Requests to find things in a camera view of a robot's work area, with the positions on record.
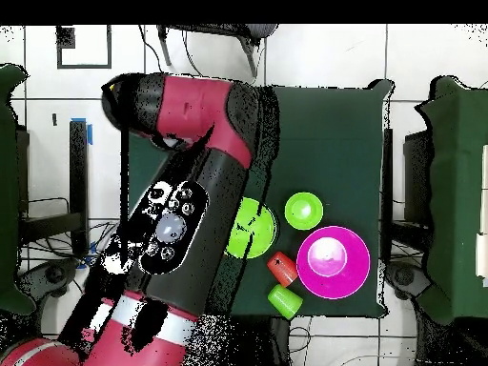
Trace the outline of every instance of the pink bowl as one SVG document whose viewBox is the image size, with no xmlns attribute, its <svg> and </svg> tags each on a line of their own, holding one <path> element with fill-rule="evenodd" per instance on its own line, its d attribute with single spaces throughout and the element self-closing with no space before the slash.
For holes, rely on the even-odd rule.
<svg viewBox="0 0 488 366">
<path fill-rule="evenodd" d="M 296 259 L 298 276 L 314 295 L 341 299 L 357 292 L 370 272 L 370 253 L 349 229 L 329 226 L 310 234 Z"/>
</svg>

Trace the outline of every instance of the small green cup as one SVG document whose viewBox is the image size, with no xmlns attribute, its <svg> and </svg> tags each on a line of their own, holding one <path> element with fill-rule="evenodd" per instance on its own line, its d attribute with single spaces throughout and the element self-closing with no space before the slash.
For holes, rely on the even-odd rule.
<svg viewBox="0 0 488 366">
<path fill-rule="evenodd" d="M 303 303 L 300 296 L 283 288 L 279 283 L 268 294 L 268 300 L 287 320 L 291 320 L 296 315 Z"/>
</svg>

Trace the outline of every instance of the green table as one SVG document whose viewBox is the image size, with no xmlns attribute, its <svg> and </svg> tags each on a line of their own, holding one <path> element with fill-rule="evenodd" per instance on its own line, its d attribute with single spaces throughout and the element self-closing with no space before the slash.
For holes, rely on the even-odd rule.
<svg viewBox="0 0 488 366">
<path fill-rule="evenodd" d="M 271 187 L 264 202 L 276 212 L 280 232 L 267 253 L 248 260 L 235 297 L 234 315 L 276 315 L 267 300 L 276 280 L 266 262 L 278 250 L 295 259 L 299 245 L 311 232 L 297 231 L 284 219 L 287 199 L 300 191 L 316 194 L 325 205 L 324 217 L 317 227 L 338 225 L 359 234 L 369 248 L 372 264 L 362 288 L 336 301 L 312 295 L 299 280 L 294 282 L 290 289 L 304 298 L 298 314 L 368 317 L 385 314 L 384 307 L 376 302 L 379 178 L 382 112 L 391 88 L 392 83 L 387 80 L 378 80 L 365 90 L 274 88 L 281 135 Z M 147 140 L 131 136 L 131 208 L 166 158 L 166 152 L 157 150 Z M 223 265 L 215 282 L 225 276 L 222 268 Z"/>
<path fill-rule="evenodd" d="M 476 276 L 488 91 L 471 90 L 449 76 L 433 84 L 433 97 L 420 110 L 435 148 L 430 167 L 434 241 L 427 260 L 434 284 L 417 302 L 435 322 L 449 324 L 457 317 L 488 318 L 488 288 Z"/>
</svg>

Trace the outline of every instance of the green plate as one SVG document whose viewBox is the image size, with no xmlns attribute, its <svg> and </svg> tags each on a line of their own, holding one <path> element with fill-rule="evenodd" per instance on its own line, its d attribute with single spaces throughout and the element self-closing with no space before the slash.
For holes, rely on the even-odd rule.
<svg viewBox="0 0 488 366">
<path fill-rule="evenodd" d="M 322 202 L 313 193 L 296 193 L 285 205 L 285 219 L 297 230 L 314 228 L 323 214 Z"/>
<path fill-rule="evenodd" d="M 248 258 L 260 256 L 272 246 L 276 235 L 275 218 L 265 206 L 261 209 L 261 214 L 257 215 L 258 207 L 258 201 L 246 197 L 242 198 L 229 237 L 227 254 L 236 258 L 243 258 L 251 234 L 254 236 Z"/>
</svg>

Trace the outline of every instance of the orange cup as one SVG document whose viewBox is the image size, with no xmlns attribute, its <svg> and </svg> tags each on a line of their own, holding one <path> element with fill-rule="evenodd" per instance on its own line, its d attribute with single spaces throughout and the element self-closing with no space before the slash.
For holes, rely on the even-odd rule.
<svg viewBox="0 0 488 366">
<path fill-rule="evenodd" d="M 295 263 L 282 252 L 275 253 L 267 265 L 274 277 L 284 288 L 289 286 L 298 277 Z"/>
</svg>

